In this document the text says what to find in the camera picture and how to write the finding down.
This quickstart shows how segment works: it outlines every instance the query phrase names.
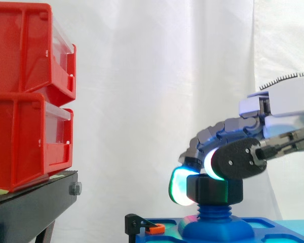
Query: metal bolt head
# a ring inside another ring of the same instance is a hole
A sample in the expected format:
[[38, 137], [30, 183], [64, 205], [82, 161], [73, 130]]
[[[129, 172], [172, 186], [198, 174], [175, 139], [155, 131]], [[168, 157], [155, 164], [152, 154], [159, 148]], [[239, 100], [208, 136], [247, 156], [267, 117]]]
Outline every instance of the metal bolt head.
[[81, 182], [73, 182], [70, 188], [70, 194], [73, 196], [79, 196], [82, 192], [82, 183]]

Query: red plastic bin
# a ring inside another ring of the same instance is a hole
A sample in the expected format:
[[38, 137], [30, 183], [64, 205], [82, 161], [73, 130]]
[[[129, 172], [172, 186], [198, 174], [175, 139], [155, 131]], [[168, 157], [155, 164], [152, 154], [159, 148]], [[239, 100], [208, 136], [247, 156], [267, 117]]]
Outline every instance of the red plastic bin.
[[0, 189], [22, 189], [71, 167], [72, 132], [72, 110], [42, 94], [0, 94]]
[[73, 101], [75, 53], [50, 5], [0, 2], [0, 93], [37, 92], [56, 106]]

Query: blue platform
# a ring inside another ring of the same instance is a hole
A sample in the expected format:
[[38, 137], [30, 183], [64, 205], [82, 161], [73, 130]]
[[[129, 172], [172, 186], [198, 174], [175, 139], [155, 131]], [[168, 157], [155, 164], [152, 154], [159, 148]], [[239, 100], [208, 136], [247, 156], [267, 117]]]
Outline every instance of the blue platform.
[[[242, 218], [254, 230], [254, 237], [235, 241], [236, 243], [304, 243], [304, 220], [271, 221], [266, 218]], [[153, 223], [166, 225], [166, 232], [158, 235], [145, 234], [144, 229], [136, 237], [137, 243], [214, 243], [182, 238], [178, 232], [181, 218], [149, 219]]]

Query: black metal stand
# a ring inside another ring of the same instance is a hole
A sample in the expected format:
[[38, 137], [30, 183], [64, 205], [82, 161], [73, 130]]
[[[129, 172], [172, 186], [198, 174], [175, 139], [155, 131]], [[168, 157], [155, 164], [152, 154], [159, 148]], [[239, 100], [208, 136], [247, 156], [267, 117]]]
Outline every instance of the black metal stand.
[[54, 228], [55, 221], [51, 223], [46, 229], [44, 229], [37, 237], [35, 243], [50, 243], [52, 234], [53, 234], [53, 228]]
[[0, 243], [49, 243], [54, 221], [76, 200], [77, 171], [0, 196]]

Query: glowing fingertip sensor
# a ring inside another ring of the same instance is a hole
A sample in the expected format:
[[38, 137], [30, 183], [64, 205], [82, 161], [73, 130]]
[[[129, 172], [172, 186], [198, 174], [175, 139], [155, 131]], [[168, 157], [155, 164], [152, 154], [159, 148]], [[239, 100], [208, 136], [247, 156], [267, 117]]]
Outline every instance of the glowing fingertip sensor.
[[211, 161], [212, 161], [212, 157], [214, 155], [214, 153], [216, 152], [218, 148], [214, 148], [213, 150], [211, 150], [205, 157], [205, 160], [204, 160], [204, 168], [205, 168], [205, 171], [206, 173], [213, 179], [215, 180], [219, 180], [219, 181], [223, 181], [224, 179], [219, 177], [212, 169], [212, 164], [211, 164]]
[[169, 184], [169, 196], [171, 200], [183, 206], [192, 205], [194, 201], [187, 197], [187, 177], [197, 174], [199, 173], [185, 166], [175, 168]]

